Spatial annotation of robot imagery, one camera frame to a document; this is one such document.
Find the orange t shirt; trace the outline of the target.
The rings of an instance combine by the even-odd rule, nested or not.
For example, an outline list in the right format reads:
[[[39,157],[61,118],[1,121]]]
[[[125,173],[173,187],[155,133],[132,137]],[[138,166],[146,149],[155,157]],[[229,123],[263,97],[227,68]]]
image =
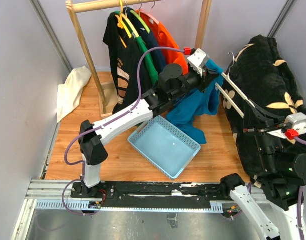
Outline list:
[[[166,29],[166,27],[162,24],[161,21],[158,20],[159,25],[157,25],[155,23],[151,23],[150,19],[143,13],[139,14],[139,16],[150,28],[160,47],[162,46],[179,49],[179,46],[177,45],[176,41],[173,39],[169,31]],[[182,68],[183,75],[186,75],[188,73],[188,65],[183,53],[170,50],[162,50],[161,52],[164,55],[167,64],[178,64]]]

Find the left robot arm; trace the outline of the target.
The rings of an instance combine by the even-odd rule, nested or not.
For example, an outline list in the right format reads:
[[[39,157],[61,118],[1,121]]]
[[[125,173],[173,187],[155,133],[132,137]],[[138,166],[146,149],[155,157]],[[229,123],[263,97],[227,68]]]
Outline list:
[[[189,65],[187,74],[183,74],[179,65],[169,64],[159,74],[158,82],[134,103],[106,119],[81,123],[78,143],[84,162],[82,192],[89,198],[99,194],[100,167],[108,157],[106,144],[135,125],[169,110],[177,98],[193,90],[205,93],[222,73],[212,61]]]

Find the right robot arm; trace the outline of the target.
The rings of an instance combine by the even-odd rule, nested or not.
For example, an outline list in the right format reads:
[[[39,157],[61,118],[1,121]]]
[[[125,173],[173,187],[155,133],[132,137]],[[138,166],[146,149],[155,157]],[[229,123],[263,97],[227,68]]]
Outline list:
[[[286,152],[281,140],[295,140],[306,134],[306,115],[295,113],[287,117],[271,114],[249,99],[240,109],[232,99],[232,107],[243,120],[243,133],[254,136],[265,175],[260,177],[261,189],[272,207],[277,224],[267,217],[251,196],[238,174],[223,177],[220,196],[233,200],[245,214],[262,240],[306,240],[303,219],[303,187],[306,186],[306,153]]]

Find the teal blue t shirt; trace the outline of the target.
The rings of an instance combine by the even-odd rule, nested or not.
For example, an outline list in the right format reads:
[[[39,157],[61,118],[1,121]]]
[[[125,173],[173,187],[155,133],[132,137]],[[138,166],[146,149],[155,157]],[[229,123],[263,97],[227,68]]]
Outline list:
[[[206,88],[204,93],[197,89],[192,90],[166,115],[166,119],[197,143],[206,144],[204,132],[193,126],[194,117],[217,114],[220,91],[215,84],[221,86],[223,81],[220,75]]]

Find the pink plastic hanger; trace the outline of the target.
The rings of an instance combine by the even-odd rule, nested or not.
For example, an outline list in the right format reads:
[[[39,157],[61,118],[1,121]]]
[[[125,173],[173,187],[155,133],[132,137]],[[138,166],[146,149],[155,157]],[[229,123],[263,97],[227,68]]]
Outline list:
[[[140,1],[140,7],[138,9],[138,13],[146,15],[150,19],[151,23],[159,25],[159,21],[154,16],[152,16],[150,13],[142,10],[142,1]]]

